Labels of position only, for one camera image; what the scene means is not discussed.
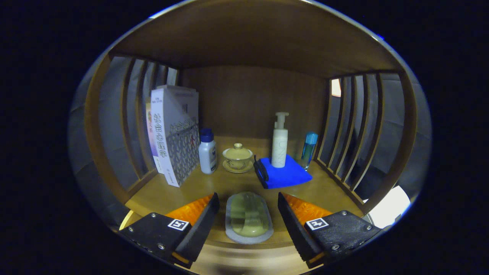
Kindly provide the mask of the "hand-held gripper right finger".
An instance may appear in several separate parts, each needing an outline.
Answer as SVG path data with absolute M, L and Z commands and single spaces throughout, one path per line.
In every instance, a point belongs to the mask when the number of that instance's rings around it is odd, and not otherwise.
M 382 232 L 347 210 L 333 213 L 285 192 L 278 193 L 277 207 L 295 249 L 309 268 L 342 260 Z

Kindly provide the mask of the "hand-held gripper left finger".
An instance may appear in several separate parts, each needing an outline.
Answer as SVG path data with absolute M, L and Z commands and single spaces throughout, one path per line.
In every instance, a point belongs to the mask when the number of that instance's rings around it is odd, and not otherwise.
M 212 193 L 183 207 L 141 218 L 128 218 L 119 233 L 152 256 L 190 268 L 197 261 L 220 208 Z

